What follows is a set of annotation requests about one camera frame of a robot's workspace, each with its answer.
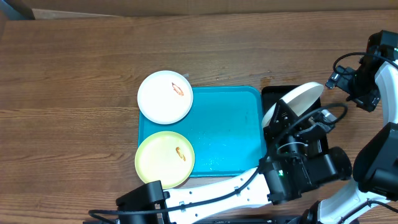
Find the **yellow plate with sauce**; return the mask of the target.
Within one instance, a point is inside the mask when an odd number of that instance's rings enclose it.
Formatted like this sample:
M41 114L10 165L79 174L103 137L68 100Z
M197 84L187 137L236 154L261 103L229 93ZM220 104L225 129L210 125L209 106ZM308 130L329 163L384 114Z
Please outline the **yellow plate with sauce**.
M195 164L193 146L173 131L160 131L145 138L137 148L134 165L144 183L161 181L164 189L185 182Z

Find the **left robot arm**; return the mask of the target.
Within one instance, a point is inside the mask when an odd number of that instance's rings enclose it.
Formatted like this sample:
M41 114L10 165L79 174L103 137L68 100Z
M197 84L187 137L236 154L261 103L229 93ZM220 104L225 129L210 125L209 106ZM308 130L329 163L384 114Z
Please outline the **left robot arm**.
M196 223L235 208L256 208L288 202L335 180L349 179L351 163L344 150L333 147L310 152L299 144L326 136L340 118L328 113L332 103L297 116L279 100L266 126L271 139L259 165L228 180L190 189L164 190L160 181L144 184L116 201L118 223Z

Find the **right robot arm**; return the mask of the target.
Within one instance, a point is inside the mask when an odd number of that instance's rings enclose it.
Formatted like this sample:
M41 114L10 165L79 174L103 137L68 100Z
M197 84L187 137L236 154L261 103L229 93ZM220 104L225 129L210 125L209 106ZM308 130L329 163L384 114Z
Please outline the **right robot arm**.
M375 206L388 208L397 200L397 34L371 35L360 56L356 70L334 63L325 85L345 91L348 101L368 112L382 103L383 128L357 155L353 178L292 223L356 223Z

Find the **black plastic tray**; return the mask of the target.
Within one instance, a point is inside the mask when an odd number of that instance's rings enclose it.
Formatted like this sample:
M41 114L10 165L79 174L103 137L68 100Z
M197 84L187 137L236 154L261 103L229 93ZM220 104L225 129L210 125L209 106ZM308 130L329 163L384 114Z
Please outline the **black plastic tray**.
M268 86L262 89L263 132L266 156L311 158L328 150L325 116L321 107L323 87Z

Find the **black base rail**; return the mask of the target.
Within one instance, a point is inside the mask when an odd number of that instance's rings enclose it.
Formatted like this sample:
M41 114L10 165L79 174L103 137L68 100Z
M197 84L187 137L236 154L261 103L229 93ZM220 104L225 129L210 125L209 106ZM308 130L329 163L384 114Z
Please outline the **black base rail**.
M276 216L272 218L217 218L200 220L198 224L288 224L298 223L299 216Z

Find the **teal plastic tray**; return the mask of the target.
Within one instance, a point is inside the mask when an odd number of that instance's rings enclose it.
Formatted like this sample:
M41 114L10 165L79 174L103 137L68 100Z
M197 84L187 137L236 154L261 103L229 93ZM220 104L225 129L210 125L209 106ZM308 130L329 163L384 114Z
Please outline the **teal plastic tray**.
M193 104L181 121L162 125L139 116L138 142L159 131L187 138L195 152L192 177L242 174L267 151L260 92L252 86L193 88Z

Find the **white plate upper left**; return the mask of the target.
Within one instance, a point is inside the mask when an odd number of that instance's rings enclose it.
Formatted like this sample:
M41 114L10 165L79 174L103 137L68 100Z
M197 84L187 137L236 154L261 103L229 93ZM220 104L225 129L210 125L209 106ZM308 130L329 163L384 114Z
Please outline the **white plate upper left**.
M157 124L173 124L183 119L193 104L193 89L181 74L170 70L152 73L137 91L141 113Z

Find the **white plate with sauce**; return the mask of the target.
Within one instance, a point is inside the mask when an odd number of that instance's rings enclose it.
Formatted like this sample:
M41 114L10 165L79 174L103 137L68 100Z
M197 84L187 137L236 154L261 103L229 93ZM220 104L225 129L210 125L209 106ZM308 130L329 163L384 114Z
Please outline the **white plate with sauce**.
M319 99L323 90L323 85L317 82L308 82L299 86L267 86L261 92L262 102L267 112L277 100L283 99L301 116Z

